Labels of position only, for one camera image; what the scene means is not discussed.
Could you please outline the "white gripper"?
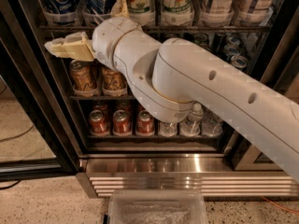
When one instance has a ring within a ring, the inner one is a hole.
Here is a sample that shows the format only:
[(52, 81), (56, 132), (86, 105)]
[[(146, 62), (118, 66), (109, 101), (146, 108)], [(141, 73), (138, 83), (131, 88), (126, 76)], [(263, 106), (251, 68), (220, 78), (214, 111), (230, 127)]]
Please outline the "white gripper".
[(101, 64), (115, 70), (113, 55), (117, 44), (126, 34), (141, 31), (142, 28), (128, 18), (126, 0), (116, 0), (110, 14), (113, 18), (103, 21), (94, 29), (92, 41), (85, 32), (77, 32), (46, 42), (44, 47), (58, 58), (83, 62), (92, 62), (96, 58)]

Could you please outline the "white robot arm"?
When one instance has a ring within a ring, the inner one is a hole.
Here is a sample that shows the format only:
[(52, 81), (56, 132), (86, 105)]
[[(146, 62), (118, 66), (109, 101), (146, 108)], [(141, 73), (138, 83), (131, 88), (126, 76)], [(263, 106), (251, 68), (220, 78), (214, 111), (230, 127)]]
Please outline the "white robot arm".
[(299, 104), (181, 38), (159, 42), (128, 17), (46, 43), (60, 58), (99, 61), (124, 75), (156, 119), (179, 123), (200, 103), (299, 181)]

